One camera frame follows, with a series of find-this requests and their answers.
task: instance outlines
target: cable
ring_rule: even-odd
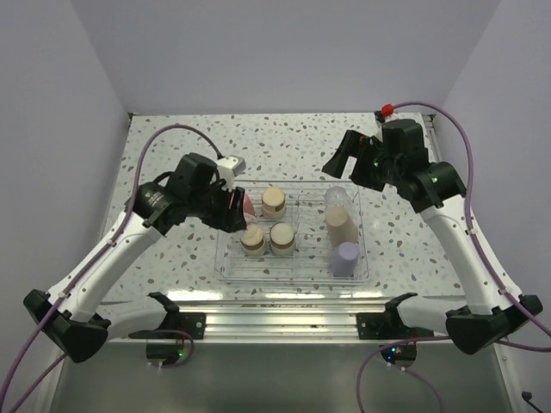
[[[178,334],[182,336],[183,340],[188,339],[190,348],[189,353],[185,357],[181,357],[176,363],[168,365],[168,366],[161,366],[160,368],[174,368],[174,367],[180,367],[183,364],[187,363],[189,360],[189,357],[194,353],[195,351],[195,343],[193,341],[193,338],[186,332],[180,331],[180,330],[152,330],[152,333],[159,333],[159,334]],[[55,361],[46,369],[44,372],[34,381],[34,383],[25,391],[25,393],[15,402],[15,404],[12,406],[11,409],[9,409],[9,413],[15,413],[23,403],[25,403],[25,400],[28,399],[28,397],[31,395],[31,393],[38,387],[40,382],[61,362],[67,357],[67,354],[62,354],[60,357],[55,359]]]
[[[539,409],[535,404],[530,402],[530,400],[532,400],[532,393],[530,393],[529,391],[523,391],[521,393],[521,396],[523,397],[523,400],[528,404],[528,406],[530,406],[532,409],[534,409],[538,413],[543,413],[543,410]]]
[[[134,174],[134,181],[133,181],[133,188],[132,188],[132,194],[130,196],[130,200],[128,201],[128,204],[127,204],[127,214],[125,215],[124,219],[122,220],[121,222],[121,225],[119,225],[119,228],[117,228],[117,230],[115,231],[115,233],[113,234],[113,236],[111,237],[111,242],[114,242],[121,234],[122,232],[124,232],[124,229],[126,228],[127,224],[128,224],[128,221],[130,220],[130,217],[132,216],[132,210],[133,210],[133,207],[134,207],[134,204],[136,203],[136,198],[138,196],[138,186],[139,186],[139,176],[141,174],[141,168],[142,168],[142,164],[144,162],[144,158],[145,158],[145,154],[147,153],[147,150],[149,149],[149,147],[151,146],[151,144],[153,143],[153,141],[162,133],[164,132],[167,132],[171,129],[185,129],[187,131],[191,131],[193,133],[197,133],[200,137],[202,137],[203,139],[205,139],[209,145],[211,145],[214,149],[214,151],[216,152],[216,156],[218,157],[218,159],[220,159],[221,157],[224,157],[222,155],[222,153],[219,151],[219,149],[216,147],[216,145],[214,144],[214,142],[207,136],[205,135],[203,132],[195,129],[194,127],[192,126],[187,126],[187,125],[179,125],[179,124],[175,124],[175,125],[168,125],[168,126],[165,126],[165,127],[162,127],[161,129],[159,129],[158,131],[156,131],[146,142],[145,142],[145,145],[141,151],[141,153],[139,154],[139,158],[138,158],[138,162],[136,164],[136,172]],[[80,281],[80,279],[84,276],[84,274],[86,274],[86,272],[103,256],[103,254],[105,254],[109,249],[111,248],[111,244],[110,243],[106,243],[105,245],[103,245],[99,251],[97,251],[97,253],[95,255],[92,256],[92,258],[86,262],[83,267],[81,268],[80,271],[78,271],[78,273],[72,278],[71,282],[69,284],[67,284],[67,287],[63,290],[63,292],[61,293],[61,295],[59,296],[58,299],[55,300],[55,302],[53,303],[52,307],[50,308],[50,310],[48,310],[48,312],[46,313],[46,315],[41,319],[41,321],[37,324],[37,326],[34,328],[33,332],[31,333],[30,337],[25,341],[25,343],[22,345],[21,349],[19,350],[19,353],[17,354],[17,356],[15,357],[13,363],[11,364],[10,368],[9,368],[9,371],[8,373],[6,374],[6,377],[3,381],[3,384],[2,384],[2,388],[0,389],[0,412],[2,412],[2,409],[3,409],[3,404],[5,402],[5,399],[6,399],[6,396],[8,394],[8,389],[9,389],[9,385],[11,384],[11,381],[13,380],[14,376],[15,376],[15,371],[17,370],[17,368],[19,367],[19,365],[21,364],[21,361],[23,359],[23,357],[25,356],[25,354],[27,353],[28,349],[31,347],[31,344],[33,344],[34,340],[36,339],[36,337],[40,334],[40,332],[42,331],[42,329],[44,329],[44,326],[46,325],[46,323],[50,320],[50,318],[52,317],[53,313],[56,312],[59,308],[59,306],[61,305],[61,303],[63,302],[63,300],[65,299],[65,297],[67,297],[67,295],[71,292],[71,290],[73,289],[73,287]]]
[[[379,347],[374,352],[372,352],[370,355],[368,355],[365,358],[365,360],[363,361],[363,363],[360,365],[360,369],[358,370],[358,374],[356,376],[356,400],[358,402],[358,407],[360,408],[360,411],[362,413],[366,413],[365,409],[363,408],[363,403],[362,403],[361,384],[362,384],[363,370],[365,370],[365,367],[368,365],[368,363],[371,361],[371,359],[373,359],[381,351],[384,351],[386,349],[389,349],[389,348],[392,348],[392,347],[395,347],[395,346],[404,346],[404,345],[406,345],[410,342],[441,342],[441,341],[444,341],[444,340],[449,340],[449,337],[448,336],[440,336],[440,337],[406,338],[404,340],[399,340],[397,342],[393,342],[393,343],[390,343],[390,344],[385,344],[384,346]],[[411,374],[412,376],[414,376],[418,379],[420,379],[427,386],[429,386],[429,388],[432,390],[432,392],[435,394],[436,398],[438,399],[438,406],[439,406],[439,409],[440,409],[439,410],[440,413],[443,413],[444,412],[444,402],[443,402],[442,395],[440,394],[438,389],[429,380],[427,380],[425,377],[423,377],[421,374],[410,371],[409,369],[406,369],[405,372]]]
[[[15,404],[12,406],[11,409],[9,409],[9,413],[15,413],[17,409],[21,407],[21,405],[27,400],[27,398],[31,395],[31,393],[34,391],[36,387],[40,384],[40,382],[61,362],[65,359],[67,354],[62,354],[60,357],[55,359],[55,361],[46,369],[38,378],[34,381],[34,383],[23,393],[21,398],[15,402]]]
[[[473,218],[471,215],[471,200],[473,196],[473,179],[474,179],[474,161],[473,161],[473,150],[471,148],[471,144],[468,140],[467,133],[463,129],[463,127],[460,125],[460,123],[457,121],[457,119],[452,116],[447,110],[443,108],[439,108],[438,106],[432,105],[430,103],[426,102],[420,102],[420,101],[411,101],[411,102],[402,102],[398,105],[394,105],[393,108],[404,108],[406,106],[423,106],[426,108],[433,109],[437,111],[442,116],[446,117],[457,129],[459,134],[461,135],[461,138],[463,139],[463,143],[465,145],[465,150],[467,151],[467,192],[465,194],[465,202],[464,202],[464,214],[465,214],[465,222],[467,224],[468,231],[470,233],[470,238],[473,241],[474,248],[476,249],[477,253],[479,254],[480,260],[484,263],[484,266],[486,267],[488,273],[490,273],[490,276],[493,278],[493,280],[498,285],[499,289],[504,291],[504,296],[507,297],[507,299],[532,323],[534,323],[541,331],[543,331],[547,336],[551,338],[551,329],[548,328],[546,325],[544,325],[540,320],[537,319],[534,315],[532,315],[528,310],[526,310],[523,305],[512,296],[511,293],[506,291],[506,285],[503,281],[501,281],[501,278],[499,277],[497,271],[493,267],[493,265],[490,263],[490,260],[488,259],[486,253],[484,252],[484,249],[482,248],[482,245],[480,244],[480,240],[478,239],[475,231],[474,231],[474,225],[473,225]],[[504,346],[508,347],[514,347],[514,348],[520,348],[523,350],[528,351],[536,351],[540,353],[548,353],[551,352],[551,348],[541,348],[541,347],[534,347],[534,346],[528,346],[524,344],[516,344],[512,342],[507,342],[504,340],[499,340],[499,344],[503,344]]]
[[[163,172],[161,175],[159,175],[158,177],[156,177],[156,178],[153,180],[153,182],[159,184],[159,183],[161,183],[161,181],[162,181],[163,179],[168,178],[170,175],[172,175],[172,172],[169,171],[169,170],[167,170],[166,172]]]

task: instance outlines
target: black mounting bracket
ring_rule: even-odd
[[[403,340],[411,337],[433,337],[434,332],[407,327],[398,314],[398,305],[416,293],[406,293],[385,303],[384,312],[360,312],[356,314],[356,327],[360,340]]]
[[[145,357],[151,364],[170,366],[180,360],[183,351],[183,343],[148,342],[145,346]]]
[[[188,333],[194,340],[202,340],[207,326],[207,314],[204,312],[173,312],[168,313],[158,330],[180,330]],[[154,331],[136,331],[128,335],[140,339],[171,339],[177,338],[171,333],[159,334]]]
[[[50,294],[31,290],[23,300],[33,320],[38,324],[50,311]],[[75,363],[88,360],[108,339],[111,322],[95,314],[88,323],[71,320],[71,313],[54,311],[42,331],[46,333]]]
[[[403,340],[411,337],[433,337],[427,329],[401,327],[393,328],[382,312],[359,312],[356,314],[356,327],[360,340]]]

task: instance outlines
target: purple cylinder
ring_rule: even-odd
[[[331,253],[329,269],[336,277],[349,277],[360,258],[360,248],[357,243],[341,243]]]

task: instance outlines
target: wooden block with cap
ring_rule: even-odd
[[[269,245],[275,256],[293,256],[294,228],[286,222],[275,224],[269,230]]]
[[[268,219],[279,219],[285,215],[285,193],[279,187],[269,187],[262,194],[262,214]]]
[[[268,249],[264,231],[257,225],[249,225],[241,236],[241,246],[247,256],[261,256]]]

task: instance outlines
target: black clamp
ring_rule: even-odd
[[[384,121],[385,113],[375,113],[377,120]],[[420,124],[411,119],[390,120],[381,124],[381,135],[382,141],[346,131],[322,172],[340,178],[348,158],[355,157],[351,181],[379,192],[385,185],[393,185],[399,197],[410,202],[416,213],[441,207],[445,200],[458,194],[465,195],[465,185],[452,165],[429,160]]]
[[[385,304],[384,312],[359,312],[356,314],[356,327],[360,340],[401,340],[410,337],[432,337],[434,332],[427,329],[406,327],[398,314],[398,305],[415,297],[417,293],[406,293],[391,299]]]
[[[162,293],[150,293],[149,297],[155,299],[166,310],[166,317],[157,330],[180,330],[188,333],[194,340],[202,340],[207,326],[207,314],[204,312],[180,312],[180,307]],[[174,334],[160,334],[152,331],[137,331],[129,335],[130,338],[154,339],[174,338]]]

